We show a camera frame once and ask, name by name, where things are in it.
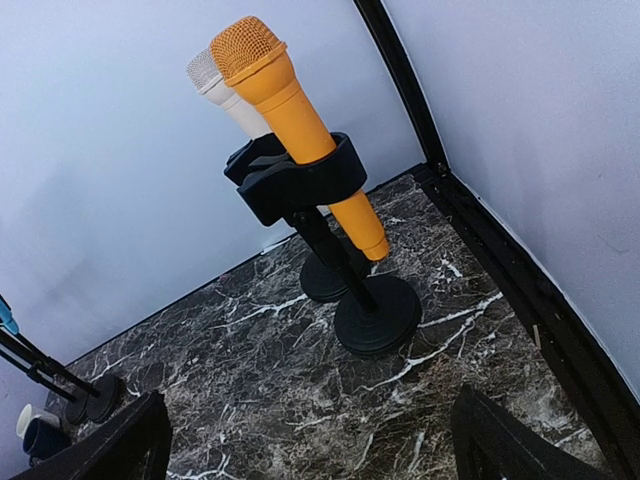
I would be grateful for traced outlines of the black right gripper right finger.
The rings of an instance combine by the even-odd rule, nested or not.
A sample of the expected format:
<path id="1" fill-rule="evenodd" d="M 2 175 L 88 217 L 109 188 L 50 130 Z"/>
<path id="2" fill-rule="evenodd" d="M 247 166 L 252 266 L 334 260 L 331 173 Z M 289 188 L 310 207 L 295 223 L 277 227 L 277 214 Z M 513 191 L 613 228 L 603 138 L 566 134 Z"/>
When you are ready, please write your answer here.
<path id="1" fill-rule="evenodd" d="M 451 411 L 460 479 L 606 479 L 544 440 L 484 393 L 465 384 Z"/>

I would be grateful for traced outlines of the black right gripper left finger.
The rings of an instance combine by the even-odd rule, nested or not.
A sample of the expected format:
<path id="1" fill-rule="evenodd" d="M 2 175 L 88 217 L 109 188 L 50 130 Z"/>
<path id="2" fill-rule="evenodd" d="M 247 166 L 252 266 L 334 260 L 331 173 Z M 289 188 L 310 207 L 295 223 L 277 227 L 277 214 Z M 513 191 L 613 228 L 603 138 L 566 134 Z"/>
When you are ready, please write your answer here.
<path id="1" fill-rule="evenodd" d="M 166 478 L 173 429 L 164 395 L 154 390 L 123 408 L 82 441 L 17 479 L 126 479 L 142 466 L 143 479 Z"/>

